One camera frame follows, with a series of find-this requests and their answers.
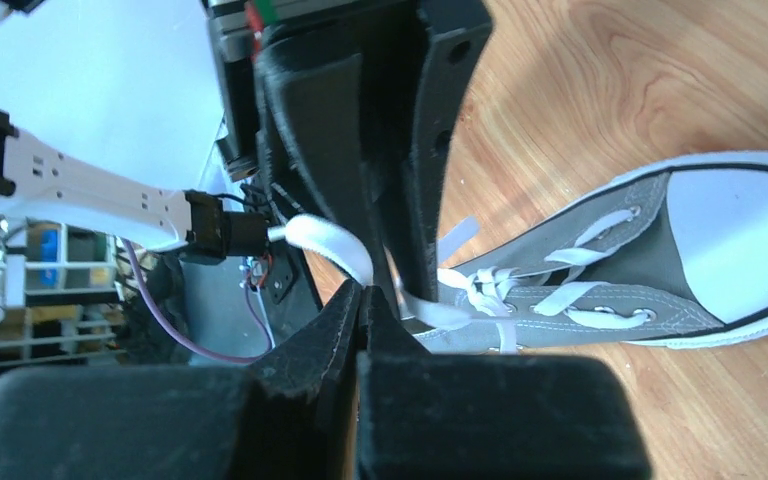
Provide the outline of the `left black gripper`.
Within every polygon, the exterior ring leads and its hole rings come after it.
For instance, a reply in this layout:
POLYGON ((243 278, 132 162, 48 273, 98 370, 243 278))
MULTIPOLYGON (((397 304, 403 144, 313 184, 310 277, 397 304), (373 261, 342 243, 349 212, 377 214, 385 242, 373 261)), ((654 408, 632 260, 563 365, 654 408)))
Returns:
POLYGON ((367 189, 404 289, 438 296, 437 234, 450 145, 493 30, 481 1, 209 1, 210 47, 234 180, 300 176, 320 214, 366 248, 398 300, 367 189))

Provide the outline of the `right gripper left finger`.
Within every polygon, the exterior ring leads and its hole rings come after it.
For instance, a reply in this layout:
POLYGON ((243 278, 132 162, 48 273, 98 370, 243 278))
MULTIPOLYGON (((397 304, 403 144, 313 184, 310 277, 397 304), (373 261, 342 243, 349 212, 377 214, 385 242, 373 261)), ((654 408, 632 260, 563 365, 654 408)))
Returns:
POLYGON ((0 376, 0 479, 340 479, 362 289, 247 367, 0 376))

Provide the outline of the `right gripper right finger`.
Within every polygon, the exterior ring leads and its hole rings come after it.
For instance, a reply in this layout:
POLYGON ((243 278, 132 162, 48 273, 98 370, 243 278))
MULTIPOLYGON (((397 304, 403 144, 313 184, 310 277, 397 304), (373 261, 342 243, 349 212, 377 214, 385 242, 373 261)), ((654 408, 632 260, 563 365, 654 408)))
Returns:
POLYGON ((376 287, 358 316, 361 479, 649 479, 618 378, 568 355, 432 354, 376 287))

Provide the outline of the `grey canvas sneaker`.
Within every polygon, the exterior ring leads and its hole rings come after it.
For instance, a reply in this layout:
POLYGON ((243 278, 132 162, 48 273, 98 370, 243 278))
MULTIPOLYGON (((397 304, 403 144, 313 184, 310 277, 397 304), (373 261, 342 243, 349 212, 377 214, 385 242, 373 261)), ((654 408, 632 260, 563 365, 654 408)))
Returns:
POLYGON ((437 300, 401 304, 434 353, 766 337, 768 151, 635 169, 437 280, 437 300))

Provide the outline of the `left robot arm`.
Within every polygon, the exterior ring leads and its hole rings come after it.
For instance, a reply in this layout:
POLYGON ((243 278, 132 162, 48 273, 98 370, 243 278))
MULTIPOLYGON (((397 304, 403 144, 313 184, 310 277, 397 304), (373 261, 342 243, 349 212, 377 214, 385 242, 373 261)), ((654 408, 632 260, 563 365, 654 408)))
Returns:
POLYGON ((481 1, 0 1, 0 215, 434 299, 481 1))

